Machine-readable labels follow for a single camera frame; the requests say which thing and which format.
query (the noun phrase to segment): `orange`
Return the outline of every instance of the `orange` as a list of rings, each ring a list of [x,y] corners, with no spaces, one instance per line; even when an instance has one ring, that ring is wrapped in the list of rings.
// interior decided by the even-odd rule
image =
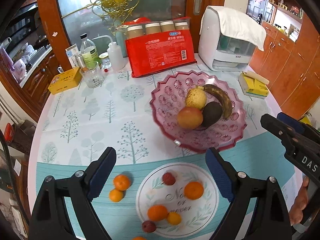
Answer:
[[[109,198],[113,202],[119,202],[123,199],[123,192],[117,189],[113,189],[109,192]]]
[[[130,187],[131,182],[126,175],[120,174],[115,176],[113,184],[117,190],[125,191]]]
[[[181,223],[181,216],[176,212],[170,212],[167,217],[167,222],[176,226]]]
[[[201,196],[203,195],[203,192],[204,192],[203,186],[197,181],[189,182],[184,187],[185,197],[191,200],[201,198]]]
[[[151,221],[157,222],[167,218],[168,210],[165,206],[154,205],[148,209],[148,217]]]

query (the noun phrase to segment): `table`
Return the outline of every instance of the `table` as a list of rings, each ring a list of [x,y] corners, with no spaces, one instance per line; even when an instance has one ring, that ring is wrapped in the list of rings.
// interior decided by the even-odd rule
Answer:
[[[247,110],[247,127],[243,139],[234,148],[222,151],[221,156],[231,162],[237,171],[244,171],[251,177],[266,179],[270,175],[275,176],[290,208],[297,187],[302,182],[301,173],[294,174],[293,165],[284,159],[280,140],[260,125],[263,114],[276,116],[281,111],[274,97],[271,94],[266,99],[245,96],[237,81],[239,73],[211,71],[197,54],[195,57],[197,64],[135,79],[131,77],[127,64],[121,73],[110,73],[103,84],[93,90],[82,82],[76,88],[50,95],[41,113],[30,153],[30,209],[33,209],[36,192],[45,176],[53,175],[56,179],[69,177],[77,170],[84,170],[91,161],[99,158],[107,146],[111,146],[116,149],[118,159],[110,178],[127,173],[133,182],[119,205],[108,199],[108,192],[113,188],[112,179],[108,179],[100,197],[92,202],[97,215],[113,239],[132,239],[136,236],[164,239],[156,234],[150,236],[141,232],[141,221],[135,209],[139,185],[151,171],[167,163],[186,162],[208,169],[204,155],[177,147],[161,133],[152,119],[150,93],[157,82],[168,74],[190,70],[216,75],[236,90]],[[75,233],[83,237],[74,211],[70,208],[70,200],[67,199],[66,204]],[[210,223],[184,239],[209,239],[228,205],[229,202],[219,193],[219,206]],[[254,202],[248,208],[247,224],[253,207]]]

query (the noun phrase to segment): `fruit bowl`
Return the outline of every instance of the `fruit bowl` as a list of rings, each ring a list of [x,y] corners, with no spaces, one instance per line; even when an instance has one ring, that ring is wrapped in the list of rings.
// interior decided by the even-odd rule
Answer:
[[[220,118],[206,130],[186,130],[177,123],[178,112],[185,107],[187,92],[204,84],[213,84],[224,90],[232,101],[232,114],[228,120]],[[217,98],[206,93],[207,103]],[[177,72],[168,75],[157,88],[151,92],[150,105],[154,121],[159,125],[162,133],[177,145],[192,151],[203,153],[210,147],[225,150],[236,145],[236,141],[243,137],[246,111],[243,102],[239,100],[236,91],[225,81],[216,76],[209,76],[204,72]]]

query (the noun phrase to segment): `yellow box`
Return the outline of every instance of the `yellow box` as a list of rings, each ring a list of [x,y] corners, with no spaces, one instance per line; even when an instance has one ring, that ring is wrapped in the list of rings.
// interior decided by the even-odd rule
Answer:
[[[48,89],[55,95],[59,92],[66,91],[70,88],[77,87],[81,80],[80,68],[76,67],[56,75]]]
[[[238,81],[243,93],[247,96],[265,98],[269,94],[269,90],[265,84],[243,73],[238,77]]]

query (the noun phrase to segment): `overripe banana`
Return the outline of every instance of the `overripe banana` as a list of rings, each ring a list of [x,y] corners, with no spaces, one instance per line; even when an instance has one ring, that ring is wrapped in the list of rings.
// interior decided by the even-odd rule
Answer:
[[[205,92],[213,95],[219,100],[222,104],[222,117],[224,119],[228,119],[231,116],[232,102],[225,91],[212,84],[205,84],[203,87],[198,86],[198,88],[203,89]]]

